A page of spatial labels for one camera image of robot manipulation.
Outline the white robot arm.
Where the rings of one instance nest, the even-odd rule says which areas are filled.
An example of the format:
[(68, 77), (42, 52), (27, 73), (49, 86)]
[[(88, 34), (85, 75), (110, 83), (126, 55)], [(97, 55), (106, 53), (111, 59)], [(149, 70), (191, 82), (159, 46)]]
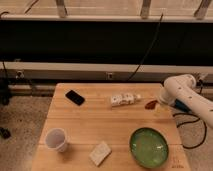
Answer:
[(213, 129), (213, 101), (196, 93), (195, 86), (196, 79), (191, 74), (168, 77), (164, 80), (157, 101), (160, 104), (173, 105), (179, 100)]

